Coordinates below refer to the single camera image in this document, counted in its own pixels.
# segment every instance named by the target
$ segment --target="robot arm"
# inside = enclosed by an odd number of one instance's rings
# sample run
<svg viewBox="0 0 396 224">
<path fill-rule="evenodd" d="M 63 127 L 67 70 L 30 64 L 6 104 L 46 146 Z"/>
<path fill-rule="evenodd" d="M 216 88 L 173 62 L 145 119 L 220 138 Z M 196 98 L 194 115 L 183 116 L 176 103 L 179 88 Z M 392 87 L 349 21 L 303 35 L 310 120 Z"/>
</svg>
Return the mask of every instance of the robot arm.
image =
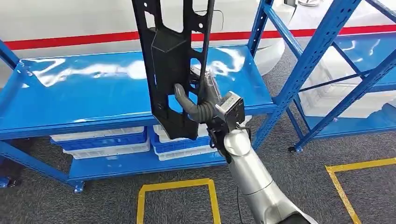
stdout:
<svg viewBox="0 0 396 224">
<path fill-rule="evenodd" d="M 258 224 L 316 224 L 278 188 L 253 150 L 249 134 L 237 122 L 245 118 L 243 99 L 229 91 L 224 98 L 210 72 L 205 73 L 205 101 L 195 105 L 175 85 L 180 105 L 208 125 L 213 146 L 224 156 L 234 180 Z"/>
<path fill-rule="evenodd" d="M 278 188 L 252 149 L 249 136 L 234 129 L 224 137 L 228 167 L 258 224 L 316 224 Z"/>
</svg>

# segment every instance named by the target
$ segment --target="yellow floor marking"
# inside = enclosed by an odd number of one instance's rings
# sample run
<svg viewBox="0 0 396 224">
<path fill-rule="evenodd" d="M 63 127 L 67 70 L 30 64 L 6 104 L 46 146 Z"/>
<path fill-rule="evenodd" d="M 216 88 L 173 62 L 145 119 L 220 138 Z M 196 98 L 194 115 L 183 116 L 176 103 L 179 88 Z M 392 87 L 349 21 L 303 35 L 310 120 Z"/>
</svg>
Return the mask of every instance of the yellow floor marking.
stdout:
<svg viewBox="0 0 396 224">
<path fill-rule="evenodd" d="M 176 182 L 168 182 L 168 183 L 144 184 L 141 187 L 138 195 L 136 222 L 138 224 L 143 223 L 145 194 L 147 191 L 186 188 L 186 187 L 195 187 L 202 185 L 208 185 L 212 213 L 213 213 L 213 223 L 219 224 L 221 221 L 220 221 L 219 205 L 217 203 L 216 189 L 214 187 L 214 181 L 209 178 L 188 180 L 188 181 L 176 181 Z"/>
<path fill-rule="evenodd" d="M 354 169 L 380 167 L 380 166 L 386 166 L 386 165 L 392 165 L 392 164 L 396 164 L 396 157 L 390 158 L 390 159 L 383 159 L 383 160 L 373 160 L 373 161 L 367 161 L 367 162 L 343 164 L 343 165 L 331 166 L 328 168 L 330 168 L 330 170 L 333 172 L 339 172 L 339 171 L 348 171 L 348 170 L 354 170 Z"/>
<path fill-rule="evenodd" d="M 387 166 L 387 165 L 392 165 L 392 164 L 396 164 L 396 157 L 390 158 L 390 159 L 357 162 L 357 163 L 343 164 L 343 165 L 337 165 L 337 166 L 325 166 L 342 202 L 345 205 L 346 210 L 349 213 L 349 216 L 351 217 L 352 221 L 355 224 L 361 224 L 361 221 L 360 221 L 359 217 L 357 216 L 355 210 L 353 209 L 351 203 L 349 202 L 344 190 L 342 189 L 342 186 L 339 183 L 337 176 L 335 175 L 335 172 L 372 168 L 372 167 L 380 167 L 380 166 Z"/>
</svg>

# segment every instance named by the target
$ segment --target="metal bracket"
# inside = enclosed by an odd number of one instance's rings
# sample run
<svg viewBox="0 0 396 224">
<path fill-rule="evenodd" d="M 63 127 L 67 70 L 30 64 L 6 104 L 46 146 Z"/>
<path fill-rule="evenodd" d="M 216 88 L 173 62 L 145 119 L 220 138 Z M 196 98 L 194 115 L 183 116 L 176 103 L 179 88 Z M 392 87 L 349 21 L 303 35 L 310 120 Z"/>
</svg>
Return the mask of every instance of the metal bracket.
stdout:
<svg viewBox="0 0 396 224">
<path fill-rule="evenodd" d="M 196 139 L 198 123 L 191 120 L 185 111 L 179 113 L 172 110 L 168 96 L 174 95 L 174 84 L 181 84 L 187 94 L 198 93 L 198 104 L 202 101 L 199 84 L 203 83 L 205 76 L 214 0 L 208 0 L 205 15 L 194 12 L 192 0 L 184 0 L 181 33 L 164 25 L 160 0 L 132 0 L 132 4 L 146 67 L 151 112 L 169 138 Z M 154 16 L 155 27 L 147 26 L 146 13 Z M 202 52 L 191 48 L 192 31 L 204 34 Z M 191 59 L 201 63 L 199 83 L 195 88 L 190 85 Z"/>
</svg>

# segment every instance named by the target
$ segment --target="shelf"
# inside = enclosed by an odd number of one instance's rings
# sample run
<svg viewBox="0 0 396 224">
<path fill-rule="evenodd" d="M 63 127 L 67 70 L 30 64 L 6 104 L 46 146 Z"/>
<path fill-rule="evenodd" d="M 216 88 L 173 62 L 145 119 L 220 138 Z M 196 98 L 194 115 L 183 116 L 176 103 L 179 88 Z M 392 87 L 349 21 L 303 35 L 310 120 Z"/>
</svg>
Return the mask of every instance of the shelf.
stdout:
<svg viewBox="0 0 396 224">
<path fill-rule="evenodd" d="M 158 156 L 151 149 L 144 153 L 73 159 L 69 180 L 92 180 L 121 175 L 201 168 L 225 163 L 224 158 L 217 152 L 159 161 Z"/>
<path fill-rule="evenodd" d="M 301 114 L 310 129 L 319 123 L 323 117 L 308 117 Z M 362 133 L 376 133 L 396 130 L 396 108 L 385 104 L 381 110 L 372 113 L 369 117 L 362 118 L 337 118 L 331 122 L 314 138 L 341 137 Z"/>
<path fill-rule="evenodd" d="M 338 36 L 333 46 L 359 71 L 378 66 L 396 49 L 396 33 Z M 377 82 L 370 92 L 396 90 L 396 69 Z"/>
<path fill-rule="evenodd" d="M 274 111 L 246 46 L 210 48 L 207 61 L 246 115 Z M 157 124 L 150 111 L 141 52 L 23 59 L 0 93 L 0 139 Z"/>
</svg>

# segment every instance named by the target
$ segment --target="cable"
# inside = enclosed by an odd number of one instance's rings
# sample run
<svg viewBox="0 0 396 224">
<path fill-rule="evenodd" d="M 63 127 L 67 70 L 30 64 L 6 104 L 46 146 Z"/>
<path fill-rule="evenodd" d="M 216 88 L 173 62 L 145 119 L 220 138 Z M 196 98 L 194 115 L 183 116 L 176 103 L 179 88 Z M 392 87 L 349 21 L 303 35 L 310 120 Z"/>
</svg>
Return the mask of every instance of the cable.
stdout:
<svg viewBox="0 0 396 224">
<path fill-rule="evenodd" d="M 239 213 L 239 220 L 240 223 L 243 224 L 243 220 L 242 220 L 242 214 L 240 212 L 240 204 L 239 204 L 239 188 L 238 186 L 236 187 L 236 203 L 238 204 L 238 213 Z"/>
</svg>

